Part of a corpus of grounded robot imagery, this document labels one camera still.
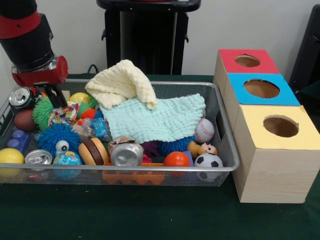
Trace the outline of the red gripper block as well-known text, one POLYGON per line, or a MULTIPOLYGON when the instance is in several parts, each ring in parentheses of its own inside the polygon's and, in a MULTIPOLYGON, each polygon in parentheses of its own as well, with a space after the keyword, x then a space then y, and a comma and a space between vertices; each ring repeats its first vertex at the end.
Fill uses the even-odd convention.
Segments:
POLYGON ((68 76, 68 63, 64 56, 55 56, 52 61, 33 71, 19 71, 12 65, 11 74, 14 81, 21 87, 32 87, 34 85, 51 84, 45 86, 44 90, 54 108, 66 107, 68 105, 60 87, 68 76))

